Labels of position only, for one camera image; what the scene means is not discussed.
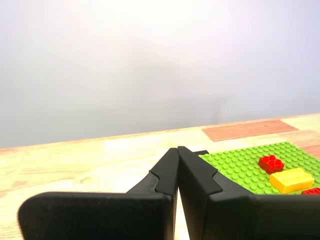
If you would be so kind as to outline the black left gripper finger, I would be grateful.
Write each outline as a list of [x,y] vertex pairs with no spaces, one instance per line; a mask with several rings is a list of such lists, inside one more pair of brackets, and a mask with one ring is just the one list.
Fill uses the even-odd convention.
[[320,197],[278,194],[262,150],[210,154],[178,148],[179,191],[192,240],[317,240]]
[[170,148],[128,192],[45,192],[17,218],[26,240],[172,240],[179,153]]

